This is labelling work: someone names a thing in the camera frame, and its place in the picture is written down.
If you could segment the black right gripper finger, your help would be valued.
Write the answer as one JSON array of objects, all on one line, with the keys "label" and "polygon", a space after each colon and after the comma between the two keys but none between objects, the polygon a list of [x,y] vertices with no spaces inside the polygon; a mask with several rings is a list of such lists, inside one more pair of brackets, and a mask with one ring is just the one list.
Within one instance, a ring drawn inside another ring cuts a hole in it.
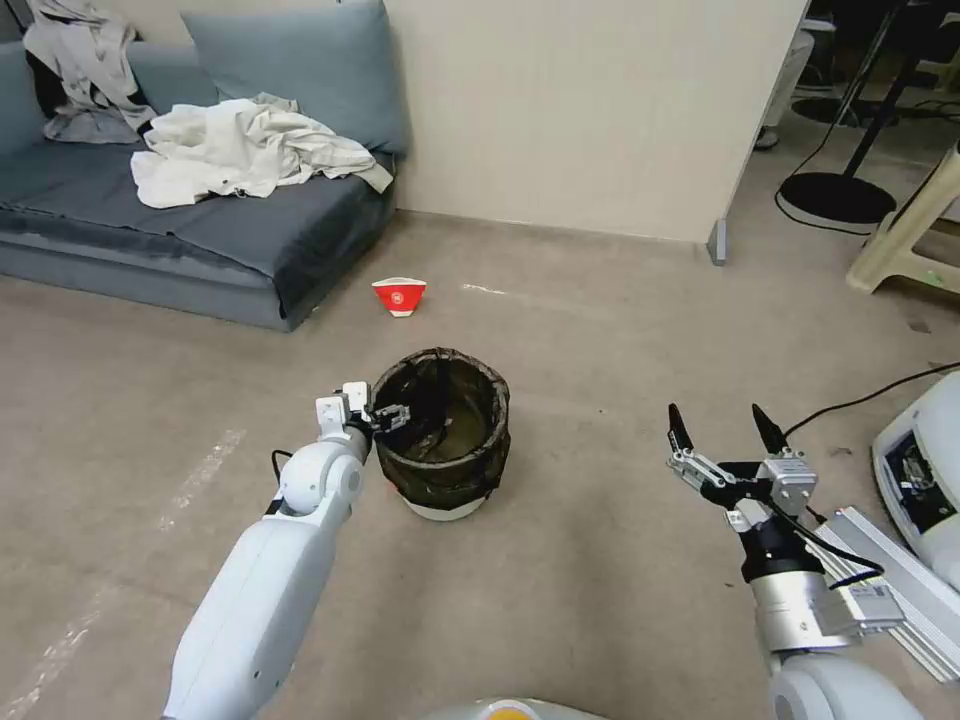
[{"label": "black right gripper finger", "polygon": [[668,405],[668,467],[700,497],[712,504],[736,504],[741,499],[738,481],[718,464],[697,452],[675,403]]},{"label": "black right gripper finger", "polygon": [[758,404],[752,405],[752,416],[767,453],[770,456],[780,456],[788,448],[783,430]]}]

